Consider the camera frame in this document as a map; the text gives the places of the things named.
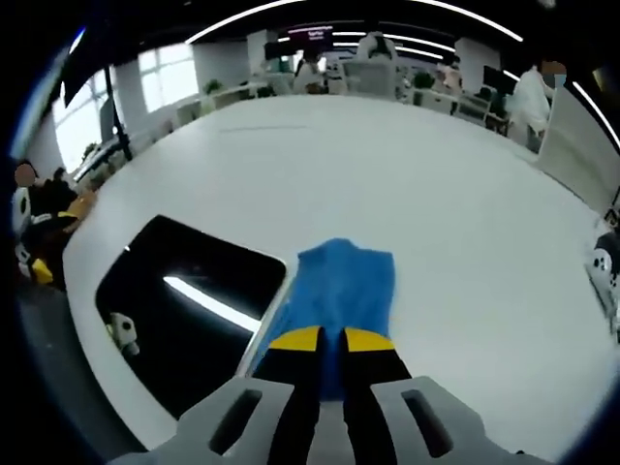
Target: white coat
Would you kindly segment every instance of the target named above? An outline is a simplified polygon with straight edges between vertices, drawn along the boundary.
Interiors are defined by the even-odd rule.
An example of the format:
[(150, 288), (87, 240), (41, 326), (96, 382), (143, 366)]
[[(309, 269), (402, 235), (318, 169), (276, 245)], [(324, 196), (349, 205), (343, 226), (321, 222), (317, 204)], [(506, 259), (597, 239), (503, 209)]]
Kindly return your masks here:
[(554, 93), (536, 68), (523, 73), (513, 92), (511, 122), (530, 126), (535, 133), (546, 130), (551, 113), (547, 97)]
[(396, 52), (396, 47), (394, 46), (394, 42), (392, 42), (390, 39), (384, 39), (384, 40), (386, 41), (387, 49), (391, 53), (391, 59), (387, 57), (386, 55), (381, 55), (381, 54), (375, 55), (372, 58), (370, 58), (370, 52), (377, 47), (377, 39), (375, 38), (378, 36), (383, 37), (383, 34), (378, 31), (369, 32), (366, 35), (366, 37), (364, 37), (363, 39), (359, 41), (359, 44), (357, 45), (356, 59), (371, 60), (371, 61), (378, 61), (378, 62), (385, 62), (385, 63), (387, 62), (391, 63), (396, 60), (398, 53)]
[(319, 66), (314, 63), (303, 63), (299, 73), (293, 81), (293, 92), (295, 94), (306, 94), (307, 86), (310, 84), (323, 84), (323, 76), (319, 72)]

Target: person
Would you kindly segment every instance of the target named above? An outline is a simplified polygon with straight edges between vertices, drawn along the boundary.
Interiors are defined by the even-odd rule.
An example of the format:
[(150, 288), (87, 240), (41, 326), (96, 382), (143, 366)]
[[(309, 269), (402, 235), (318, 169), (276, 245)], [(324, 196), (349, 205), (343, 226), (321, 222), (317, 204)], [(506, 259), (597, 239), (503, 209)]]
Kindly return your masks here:
[[(41, 179), (29, 162), (21, 162), (15, 169), (15, 184), (28, 189), (33, 216), (66, 211), (78, 198), (78, 194), (65, 181), (57, 179), (57, 175), (54, 179)], [(86, 193), (86, 197), (92, 196), (92, 193)]]
[(323, 87), (323, 76), (319, 71), (319, 53), (307, 48), (297, 64), (294, 73), (293, 92), (295, 94), (320, 94)]
[(379, 22), (369, 19), (365, 21), (365, 26), (368, 34), (357, 45), (356, 59), (393, 63), (398, 57), (396, 46), (378, 30)]
[[(444, 86), (448, 88), (451, 95), (459, 96), (463, 92), (463, 77), (460, 72), (461, 59), (454, 55), (449, 65), (438, 64), (437, 69), (442, 74)], [(456, 111), (457, 102), (452, 102), (449, 114)]]
[(512, 93), (511, 126), (527, 130), (527, 147), (538, 153), (548, 127), (555, 90), (544, 83), (541, 75), (542, 60), (534, 60), (531, 68), (521, 75)]

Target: display screen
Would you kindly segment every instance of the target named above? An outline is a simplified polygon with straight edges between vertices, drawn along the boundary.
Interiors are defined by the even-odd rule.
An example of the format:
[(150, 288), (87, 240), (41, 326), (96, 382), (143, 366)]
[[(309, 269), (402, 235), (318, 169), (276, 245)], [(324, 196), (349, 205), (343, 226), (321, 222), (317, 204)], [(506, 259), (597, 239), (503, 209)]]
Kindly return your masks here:
[(278, 259), (157, 216), (113, 264), (96, 304), (110, 330), (118, 314), (133, 321), (139, 352), (125, 359), (179, 418), (235, 374), (285, 275)]

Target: potted plant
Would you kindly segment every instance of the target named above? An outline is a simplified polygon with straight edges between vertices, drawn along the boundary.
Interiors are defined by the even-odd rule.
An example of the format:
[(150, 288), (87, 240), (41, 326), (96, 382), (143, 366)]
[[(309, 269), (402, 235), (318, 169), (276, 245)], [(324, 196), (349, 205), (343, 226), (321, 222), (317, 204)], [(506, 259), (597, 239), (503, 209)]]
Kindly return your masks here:
[(416, 73), (414, 76), (414, 87), (416, 88), (416, 90), (414, 90), (414, 105), (419, 107), (422, 103), (422, 93), (417, 92), (417, 90), (430, 89), (434, 83), (435, 78), (431, 76), (430, 73), (426, 71)]
[(204, 85), (202, 90), (204, 91), (206, 95), (211, 95), (212, 93), (217, 92), (218, 90), (221, 90), (223, 88), (224, 88), (224, 84), (222, 82), (220, 82), (217, 79), (212, 79), (207, 84)]

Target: desk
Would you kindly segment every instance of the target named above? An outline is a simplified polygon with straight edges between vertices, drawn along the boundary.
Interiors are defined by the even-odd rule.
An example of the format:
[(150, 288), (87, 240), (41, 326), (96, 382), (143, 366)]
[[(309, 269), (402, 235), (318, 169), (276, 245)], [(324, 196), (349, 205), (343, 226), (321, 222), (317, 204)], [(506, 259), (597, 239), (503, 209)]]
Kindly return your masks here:
[(211, 94), (213, 99), (213, 106), (216, 109), (222, 109), (228, 105), (232, 105), (236, 102), (243, 100), (243, 96), (247, 93), (256, 96), (259, 89), (268, 87), (266, 82), (249, 82), (245, 85), (238, 85), (237, 87), (231, 87), (229, 89), (222, 90), (215, 94)]
[(105, 163), (109, 156), (118, 149), (120, 149), (120, 142), (117, 137), (97, 147), (93, 150), (93, 153), (86, 157), (84, 163), (79, 166), (76, 173), (73, 175), (74, 181), (79, 182), (89, 171)]
[(558, 459), (617, 374), (583, 268), (596, 214), (511, 145), (424, 108), (328, 95), (242, 102), (160, 140), (102, 187), (64, 253), (77, 334), (110, 403), (149, 449), (174, 433), (95, 308), (110, 266), (164, 214), (292, 275), (298, 252), (332, 237), (390, 251), (390, 332), (412, 375), (476, 410), (500, 446)]

